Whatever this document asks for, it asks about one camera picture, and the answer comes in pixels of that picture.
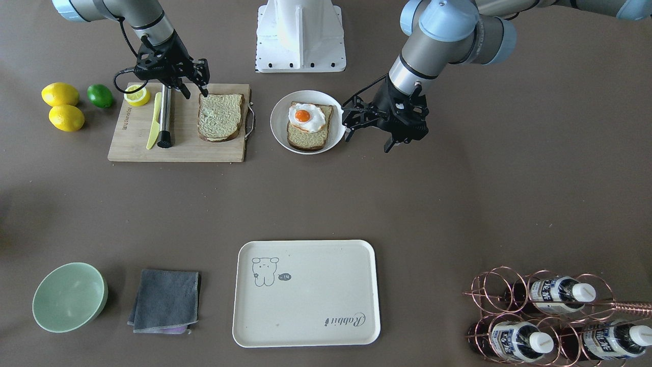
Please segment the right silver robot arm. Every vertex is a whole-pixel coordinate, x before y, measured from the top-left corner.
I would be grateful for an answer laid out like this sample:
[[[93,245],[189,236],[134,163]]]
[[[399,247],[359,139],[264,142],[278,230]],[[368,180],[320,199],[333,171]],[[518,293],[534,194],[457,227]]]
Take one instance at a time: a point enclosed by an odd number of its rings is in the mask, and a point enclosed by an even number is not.
[[[123,73],[132,72],[140,81],[160,81],[180,91],[185,98],[191,93],[182,82],[186,77],[207,97],[210,74],[207,60],[193,60],[157,1],[53,1],[59,14],[74,22],[111,19],[129,23],[141,46],[134,56],[137,64]]]

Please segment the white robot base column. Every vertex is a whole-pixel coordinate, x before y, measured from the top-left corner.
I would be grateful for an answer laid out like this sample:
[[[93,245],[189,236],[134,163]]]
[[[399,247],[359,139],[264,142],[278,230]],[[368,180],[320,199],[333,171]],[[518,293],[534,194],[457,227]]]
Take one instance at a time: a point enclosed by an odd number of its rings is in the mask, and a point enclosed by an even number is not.
[[[342,72],[342,9],[331,1],[268,1],[258,8],[258,73]]]

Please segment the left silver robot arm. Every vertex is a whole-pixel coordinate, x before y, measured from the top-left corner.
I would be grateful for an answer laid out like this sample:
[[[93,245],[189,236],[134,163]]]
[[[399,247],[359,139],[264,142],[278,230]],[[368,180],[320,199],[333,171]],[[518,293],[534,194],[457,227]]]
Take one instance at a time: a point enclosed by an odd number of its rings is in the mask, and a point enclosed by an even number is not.
[[[428,134],[426,93],[446,65],[500,63],[514,51],[512,17],[533,8],[562,6],[618,19],[650,17],[650,1],[410,1],[401,30],[408,40],[393,66],[377,79],[379,89],[365,102],[359,92],[343,104],[349,141],[357,130],[390,133],[384,151]]]

